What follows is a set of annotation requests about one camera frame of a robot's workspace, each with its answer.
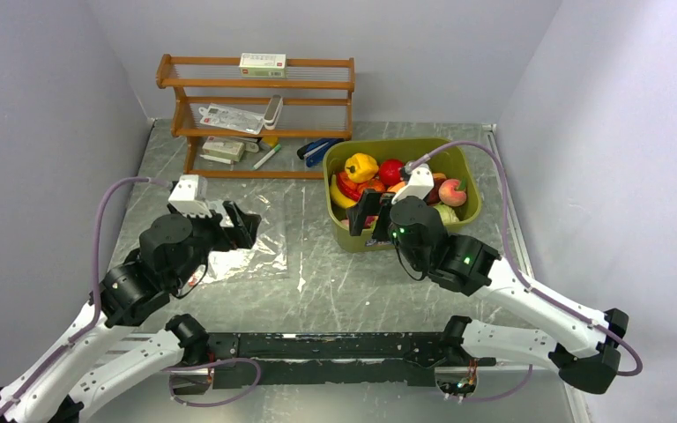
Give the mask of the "clear zip top bag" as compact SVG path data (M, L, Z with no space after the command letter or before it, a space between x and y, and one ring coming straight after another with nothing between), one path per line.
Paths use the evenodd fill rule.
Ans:
M288 276L285 200L281 196L257 193L237 205L258 214L261 223L251 249L212 252L205 283L235 283L281 279Z

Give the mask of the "red pomegranate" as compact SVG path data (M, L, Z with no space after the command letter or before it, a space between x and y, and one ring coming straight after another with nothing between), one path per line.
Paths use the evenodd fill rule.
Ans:
M377 176L386 187L392 187L403 181L401 169L404 163L401 160L385 160L378 168Z

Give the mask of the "yellow bell pepper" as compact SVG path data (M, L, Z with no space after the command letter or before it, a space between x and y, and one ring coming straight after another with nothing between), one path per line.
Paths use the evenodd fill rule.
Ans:
M360 184L375 177L379 170L377 161L365 153L356 153L345 161L344 170L351 182Z

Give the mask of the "pink peach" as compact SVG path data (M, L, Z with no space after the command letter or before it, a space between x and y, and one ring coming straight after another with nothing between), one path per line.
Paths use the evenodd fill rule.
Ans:
M438 196L443 204L459 207L467 201L466 186L458 179L447 179L441 184Z

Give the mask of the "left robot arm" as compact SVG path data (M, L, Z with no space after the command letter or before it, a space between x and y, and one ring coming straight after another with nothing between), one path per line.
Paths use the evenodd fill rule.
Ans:
M171 205L139 237L137 249L97 280L64 334L22 376L0 387L0 422L78 422L91 409L166 367L205 365L209 336L191 315L168 321L141 347L94 364L181 290L212 252L252 249L262 218L232 201L204 213Z

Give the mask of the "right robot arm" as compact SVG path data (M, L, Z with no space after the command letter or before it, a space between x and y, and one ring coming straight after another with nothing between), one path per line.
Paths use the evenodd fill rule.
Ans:
M583 392L606 393L620 374L619 351L629 317L618 308L585 307L526 277L486 243L453 234L440 213L418 197L396 203L372 189L346 211L349 233L362 233L376 217L372 237L387 241L399 261L441 288L488 301L527 321L513 328L453 316L443 331L443 363L460 365L496 358L555 371Z

